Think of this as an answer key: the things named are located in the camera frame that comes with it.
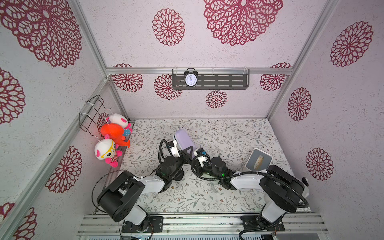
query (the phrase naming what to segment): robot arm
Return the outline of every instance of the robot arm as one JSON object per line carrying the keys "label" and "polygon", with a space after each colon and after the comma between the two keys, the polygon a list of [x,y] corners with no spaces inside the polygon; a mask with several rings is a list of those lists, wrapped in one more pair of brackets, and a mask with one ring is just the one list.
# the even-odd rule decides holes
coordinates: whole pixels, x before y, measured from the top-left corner
{"label": "robot arm", "polygon": [[286,212],[294,213],[298,207],[308,206],[308,202],[301,195],[305,186],[281,168],[270,165],[267,170],[261,172],[233,171],[228,169],[220,157],[210,158],[202,148],[193,151],[195,147],[192,140],[186,136],[188,139],[179,134],[175,135],[177,141],[164,141],[172,156],[165,157],[163,162],[159,160],[160,164],[154,170],[156,171],[154,176],[140,178],[124,171],[102,191],[97,203],[115,222],[124,219],[136,225],[138,231],[145,231],[149,226],[149,214],[136,205],[136,201],[141,194],[163,192],[171,186],[172,180],[182,180],[184,164],[190,164],[192,172],[197,177],[218,181],[218,184],[228,190],[264,190],[270,197],[269,201],[266,201],[255,221],[247,220],[249,226],[254,227],[251,229],[253,231],[268,230],[268,227],[273,227]]}
{"label": "robot arm", "polygon": [[98,196],[97,203],[115,222],[126,220],[138,226],[139,231],[145,231],[149,224],[149,214],[136,205],[140,195],[163,192],[172,184],[172,180],[182,180],[182,166],[190,162],[191,154],[178,151],[176,140],[166,142],[166,146],[172,156],[165,157],[154,170],[154,176],[136,177],[124,171]]}

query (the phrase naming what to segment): metal beam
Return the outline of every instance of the metal beam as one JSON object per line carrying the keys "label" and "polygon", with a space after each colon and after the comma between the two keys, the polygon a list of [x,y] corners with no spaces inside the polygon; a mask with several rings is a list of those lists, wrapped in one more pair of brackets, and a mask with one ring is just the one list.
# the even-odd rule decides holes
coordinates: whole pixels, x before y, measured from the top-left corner
{"label": "metal beam", "polygon": [[82,31],[82,36],[85,38],[86,42],[88,43],[88,46],[91,50],[91,53],[93,54],[97,65],[99,66],[100,71],[103,73],[104,77],[109,78],[111,82],[112,87],[112,93],[113,97],[115,98],[117,104],[119,105],[120,111],[124,117],[126,117],[129,120],[128,113],[126,109],[124,108],[124,105],[122,104],[121,98],[117,92],[116,86],[113,83],[112,79],[110,79],[107,71],[106,71],[106,65],[104,62],[103,57],[101,56],[99,47],[96,43],[96,40],[92,34],[91,28],[89,27],[89,24],[87,22],[87,19],[85,18],[84,12],[81,8],[81,5],[78,0],[68,0],[68,4],[70,5],[72,12],[77,20],[77,23],[79,24],[79,27]]}
{"label": "metal beam", "polygon": [[[194,235],[194,234],[238,234],[243,230],[244,215],[258,215],[257,213],[165,213],[151,214],[164,217],[163,230],[156,235]],[[328,233],[327,227],[320,214],[294,213],[283,217],[285,231],[279,234],[292,233]],[[77,235],[119,235],[118,223],[108,215],[85,215],[78,229]],[[132,233],[148,235],[149,233]]]}
{"label": "metal beam", "polygon": [[325,3],[319,17],[317,18],[315,25],[312,28],[310,35],[308,36],[303,48],[300,51],[299,56],[293,64],[292,74],[283,82],[277,97],[275,98],[271,108],[268,111],[268,114],[266,116],[268,120],[271,120],[273,118],[273,115],[280,106],[281,102],[285,99],[285,96],[291,88],[293,82],[295,81],[296,76],[299,74],[301,68],[303,67],[317,40],[320,38],[321,33],[325,29],[325,26],[331,19],[338,2],[339,0],[327,0],[327,2]]}
{"label": "metal beam", "polygon": [[[188,67],[174,68],[111,68],[107,67],[108,74],[184,74]],[[292,68],[195,68],[199,74],[244,74],[249,69],[250,74],[291,74]]]}
{"label": "metal beam", "polygon": [[81,8],[81,5],[78,0],[67,0],[69,6],[72,9],[72,12],[77,20],[77,23],[79,24],[79,27],[82,32],[82,37],[85,38],[85,40],[88,43],[89,48],[91,49],[91,52],[93,56],[96,59],[97,65],[100,68],[100,71],[104,74],[104,77],[107,77],[108,74],[105,70],[105,62],[103,57],[101,56],[100,50],[96,44],[96,40],[93,37],[91,28],[88,25],[87,19],[85,18],[84,12]]}
{"label": "metal beam", "polygon": [[[92,93],[91,97],[100,95],[108,87],[108,79],[103,79],[96,90]],[[92,110],[90,104],[85,104],[80,110],[81,113],[89,113]],[[80,119],[83,122],[86,118],[86,115],[83,115]],[[17,199],[14,207],[11,212],[5,218],[0,226],[0,240],[11,239],[14,232],[20,226],[23,221],[23,218],[26,216],[31,205],[34,203],[35,199],[40,193],[40,190],[45,186],[45,183],[48,181],[49,177],[52,175],[53,171],[60,163],[60,160],[64,156],[65,151],[67,150],[69,144],[75,138],[77,132],[79,131],[79,119],[76,115],[75,119],[72,121],[71,125],[60,138],[59,142],[53,148],[52,152],[49,154],[47,159],[43,162],[37,173],[34,175],[32,180],[29,182],[27,187],[22,192],[21,196]]]}

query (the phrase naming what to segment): wallpaper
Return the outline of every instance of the wallpaper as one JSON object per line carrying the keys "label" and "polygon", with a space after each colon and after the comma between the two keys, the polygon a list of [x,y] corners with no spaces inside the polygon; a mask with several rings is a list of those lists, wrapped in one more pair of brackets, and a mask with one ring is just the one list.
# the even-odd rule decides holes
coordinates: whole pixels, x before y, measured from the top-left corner
{"label": "wallpaper", "polygon": [[[110,88],[101,94],[104,114],[120,113],[115,104]],[[92,125],[90,131],[98,135],[98,126]],[[91,191],[95,182],[109,169],[109,165],[98,160],[94,155],[94,146],[98,140],[82,130],[70,143],[58,166],[52,173],[45,187],[32,204],[28,215],[14,235],[14,239],[72,239],[85,214],[92,214]],[[95,188],[94,198],[101,192],[103,184]],[[14,202],[7,202],[0,207],[0,220],[3,220]]]}
{"label": "wallpaper", "polygon": [[107,66],[293,63],[325,0],[80,0]]}
{"label": "wallpaper", "polygon": [[112,75],[133,119],[263,118],[285,78],[283,74],[252,74],[246,90],[174,90],[170,74]]}
{"label": "wallpaper", "polygon": [[[0,0],[0,20],[2,222],[102,75],[66,1]],[[47,189],[53,194],[74,191],[87,172],[86,153],[80,144],[71,145]],[[70,174],[60,174],[63,166]],[[45,206],[32,205],[14,239],[42,239],[33,237],[38,226],[55,229],[44,219],[46,206],[58,202],[43,201]],[[52,211],[62,216],[58,209]]]}
{"label": "wallpaper", "polygon": [[384,3],[341,1],[270,120],[332,239],[381,239]]}

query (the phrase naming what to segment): plush doll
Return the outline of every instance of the plush doll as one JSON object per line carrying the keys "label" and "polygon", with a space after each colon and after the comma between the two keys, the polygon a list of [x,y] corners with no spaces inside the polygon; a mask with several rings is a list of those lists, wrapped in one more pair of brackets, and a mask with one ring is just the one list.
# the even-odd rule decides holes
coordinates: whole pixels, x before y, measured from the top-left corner
{"label": "plush doll", "polygon": [[116,150],[119,145],[112,139],[106,138],[99,141],[95,146],[95,156],[99,160],[105,160],[105,162],[111,167],[118,166],[118,157],[122,155],[122,151]]}
{"label": "plush doll", "polygon": [[123,136],[128,136],[132,132],[132,128],[131,128],[132,124],[128,123],[128,120],[124,116],[118,113],[114,113],[110,115],[107,118],[107,121],[110,123],[116,123],[120,125],[124,129]]}
{"label": "plush doll", "polygon": [[123,136],[124,129],[116,123],[104,124],[100,128],[100,132],[105,139],[110,138],[115,143],[119,144],[119,146],[122,146],[122,147],[131,146],[131,142],[129,140],[127,142],[124,142],[125,140],[125,136]]}

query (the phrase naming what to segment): clock face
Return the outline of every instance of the clock face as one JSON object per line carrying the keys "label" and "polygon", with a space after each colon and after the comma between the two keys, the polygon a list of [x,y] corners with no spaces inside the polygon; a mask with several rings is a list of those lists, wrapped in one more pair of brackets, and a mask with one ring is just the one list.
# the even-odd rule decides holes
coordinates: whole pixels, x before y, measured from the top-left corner
{"label": "clock face", "polygon": [[185,76],[185,83],[190,86],[190,87],[193,87],[196,85],[197,83],[197,77],[195,74],[193,73],[189,73]]}

